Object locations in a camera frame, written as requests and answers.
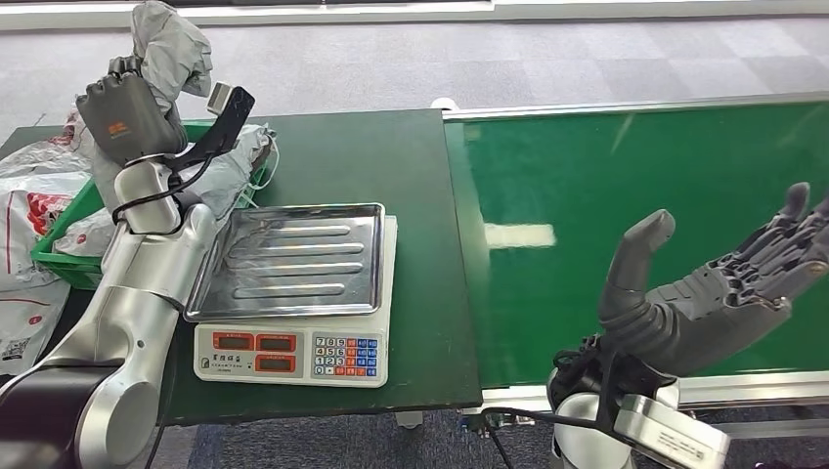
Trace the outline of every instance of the red print on bag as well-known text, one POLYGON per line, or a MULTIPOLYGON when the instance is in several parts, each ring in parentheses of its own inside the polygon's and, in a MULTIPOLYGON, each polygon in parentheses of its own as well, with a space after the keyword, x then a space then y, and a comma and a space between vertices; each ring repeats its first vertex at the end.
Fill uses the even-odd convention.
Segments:
POLYGON ((69 206, 72 197, 30 192, 26 195, 26 201, 28 202, 26 218, 34 228, 34 232, 42 236, 46 235, 55 220, 69 206))

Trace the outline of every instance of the gray cloth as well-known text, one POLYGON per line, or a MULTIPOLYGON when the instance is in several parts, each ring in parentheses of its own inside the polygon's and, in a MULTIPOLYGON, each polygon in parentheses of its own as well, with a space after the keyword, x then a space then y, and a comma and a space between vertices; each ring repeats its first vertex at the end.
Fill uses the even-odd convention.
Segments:
MULTIPOLYGON (((133 55, 142 59, 141 74, 166 113, 175 109, 182 91, 206 97, 210 92, 210 41, 169 5, 151 0, 136 6, 130 23, 133 55)), ((111 213, 120 205, 115 195, 115 176, 121 167, 99 149, 93 155, 92 176, 104 205, 111 213)))

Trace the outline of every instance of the table leg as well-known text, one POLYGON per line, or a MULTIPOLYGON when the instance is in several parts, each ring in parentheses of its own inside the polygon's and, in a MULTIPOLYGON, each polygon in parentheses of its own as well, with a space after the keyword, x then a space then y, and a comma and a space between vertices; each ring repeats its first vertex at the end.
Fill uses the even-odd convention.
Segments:
POLYGON ((420 410, 394 412, 394 419, 397 420, 399 426, 412 430, 423 423, 423 412, 420 410))

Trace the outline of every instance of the red digital display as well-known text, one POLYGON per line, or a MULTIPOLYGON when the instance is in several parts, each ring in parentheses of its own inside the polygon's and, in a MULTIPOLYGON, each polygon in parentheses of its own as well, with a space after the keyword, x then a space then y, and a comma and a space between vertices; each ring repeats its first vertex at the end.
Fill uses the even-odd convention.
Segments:
POLYGON ((256 371, 292 373, 296 368, 293 355, 257 355, 256 371))
POLYGON ((296 336, 287 334, 259 334, 256 336, 256 350, 264 352, 293 352, 296 350, 296 336))
POLYGON ((213 332, 213 348, 217 350, 253 350, 253 334, 213 332))

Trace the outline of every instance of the black mount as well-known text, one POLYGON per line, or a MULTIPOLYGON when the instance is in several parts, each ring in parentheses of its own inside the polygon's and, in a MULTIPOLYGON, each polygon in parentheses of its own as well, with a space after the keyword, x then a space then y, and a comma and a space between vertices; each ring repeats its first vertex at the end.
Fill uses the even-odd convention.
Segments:
POLYGON ((613 434, 613 422, 624 395, 638 394, 655 400, 659 388, 676 382, 675 376, 619 352, 606 337, 598 334, 582 339, 577 351, 557 353, 553 365, 555 370, 546 384, 550 407, 558 408, 577 393, 596 393, 605 398, 599 401, 596 423, 608 435, 613 434))
POLYGON ((235 87, 222 113, 204 136, 181 156, 169 158, 164 164, 173 171, 173 174, 176 174, 233 149, 241 127, 250 115, 255 101, 244 88, 235 87))

